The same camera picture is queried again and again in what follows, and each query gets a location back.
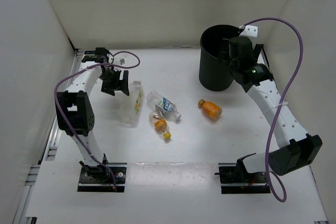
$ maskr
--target white table surface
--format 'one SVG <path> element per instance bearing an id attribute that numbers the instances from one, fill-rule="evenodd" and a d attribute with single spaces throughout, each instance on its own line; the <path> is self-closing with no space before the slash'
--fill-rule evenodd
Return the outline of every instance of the white table surface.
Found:
<path id="1" fill-rule="evenodd" d="M 142 61 L 130 70 L 129 80 L 140 79 L 145 95 L 156 90 L 182 114 L 180 122 L 168 123 L 171 140 L 165 142 L 151 127 L 148 115 L 152 109 L 145 101 L 137 127 L 122 127 L 118 114 L 124 94 L 101 93 L 98 81 L 90 95 L 96 118 L 93 131 L 109 162 L 128 162 L 125 192 L 77 192 L 81 155 L 73 140 L 62 133 L 55 161 L 41 165 L 27 216 L 37 217 L 38 224 L 326 220 L 309 167 L 282 176 L 288 193 L 284 204 L 271 194 L 222 195 L 219 178 L 213 175 L 218 163 L 234 163 L 239 157 L 265 150 L 269 125 L 258 106 L 236 83 L 223 92 L 205 89 L 198 80 L 199 49 L 132 52 Z M 132 56 L 122 57 L 127 65 L 136 63 Z M 200 99 L 223 109 L 216 123 L 197 107 Z"/>

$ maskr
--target clear plastic bottle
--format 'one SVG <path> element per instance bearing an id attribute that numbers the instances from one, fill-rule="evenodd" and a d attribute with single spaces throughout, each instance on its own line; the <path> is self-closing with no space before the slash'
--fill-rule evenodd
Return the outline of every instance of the clear plastic bottle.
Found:
<path id="1" fill-rule="evenodd" d="M 149 114 L 149 121 L 155 127 L 156 131 L 163 135 L 164 139 L 169 139 L 172 135 L 169 132 L 169 126 L 165 119 L 162 118 L 159 111 L 154 110 Z"/>
<path id="2" fill-rule="evenodd" d="M 147 95 L 147 103 L 152 109 L 160 111 L 168 121 L 176 121 L 181 117 L 176 105 L 154 90 Z"/>
<path id="3" fill-rule="evenodd" d="M 121 122 L 126 126 L 136 126 L 139 121 L 143 100 L 141 81 L 134 81 L 129 85 L 130 96 L 123 99 L 120 108 Z"/>

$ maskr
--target crushed plastic bottle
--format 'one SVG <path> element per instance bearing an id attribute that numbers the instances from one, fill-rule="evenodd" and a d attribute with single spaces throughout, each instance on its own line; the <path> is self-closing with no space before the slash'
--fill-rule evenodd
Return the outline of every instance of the crushed plastic bottle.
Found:
<path id="1" fill-rule="evenodd" d="M 222 114 L 222 109 L 213 102 L 206 102 L 203 99 L 198 102 L 198 107 L 210 118 L 217 120 Z"/>
<path id="2" fill-rule="evenodd" d="M 143 88 L 141 81 L 134 81 L 129 85 L 130 96 L 123 99 L 120 108 L 121 122 L 126 126 L 136 126 L 139 121 Z"/>
<path id="3" fill-rule="evenodd" d="M 159 111 L 154 110 L 149 114 L 149 121 L 153 125 L 157 132 L 163 135 L 164 139 L 169 139 L 172 135 L 169 132 L 169 126 L 165 119 L 162 118 Z"/>
<path id="4" fill-rule="evenodd" d="M 168 121 L 176 121 L 181 117 L 176 105 L 154 90 L 147 95 L 147 103 L 152 109 L 160 111 Z"/>

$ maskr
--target white bottle cap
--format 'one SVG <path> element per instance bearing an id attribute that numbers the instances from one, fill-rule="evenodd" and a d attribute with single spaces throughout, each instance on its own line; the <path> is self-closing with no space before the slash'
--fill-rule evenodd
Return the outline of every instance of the white bottle cap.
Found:
<path id="1" fill-rule="evenodd" d="M 180 119 L 180 117 L 181 117 L 181 114 L 177 112 L 177 113 L 175 114 L 175 118 L 178 120 L 178 119 Z"/>

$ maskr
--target black cylindrical container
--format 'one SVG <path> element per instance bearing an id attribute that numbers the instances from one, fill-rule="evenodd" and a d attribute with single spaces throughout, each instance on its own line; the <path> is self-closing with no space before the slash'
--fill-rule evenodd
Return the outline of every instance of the black cylindrical container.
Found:
<path id="1" fill-rule="evenodd" d="M 225 39 L 239 36 L 239 28 L 229 25 L 217 25 L 206 29 L 201 36 L 201 62 L 199 79 L 201 84 L 212 91 L 223 91 L 233 82 L 230 75 L 227 54 L 223 57 Z"/>

